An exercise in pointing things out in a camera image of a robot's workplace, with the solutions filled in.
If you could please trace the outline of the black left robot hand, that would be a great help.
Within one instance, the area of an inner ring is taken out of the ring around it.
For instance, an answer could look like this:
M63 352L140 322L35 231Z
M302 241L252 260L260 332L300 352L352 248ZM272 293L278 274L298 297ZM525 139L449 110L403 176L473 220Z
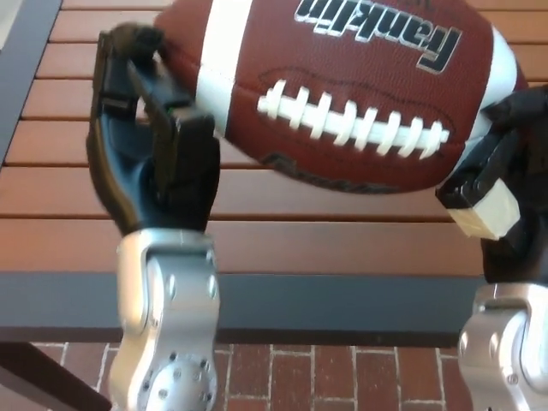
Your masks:
M204 231L217 195L214 117L155 60L164 46L161 30L133 22L98 37L86 155L122 235Z

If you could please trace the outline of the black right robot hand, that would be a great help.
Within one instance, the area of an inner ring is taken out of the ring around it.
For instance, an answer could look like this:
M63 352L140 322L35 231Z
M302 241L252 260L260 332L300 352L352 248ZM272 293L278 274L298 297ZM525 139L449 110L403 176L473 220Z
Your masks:
M436 190L455 222L481 239L488 283L547 283L547 87L482 110L491 131Z

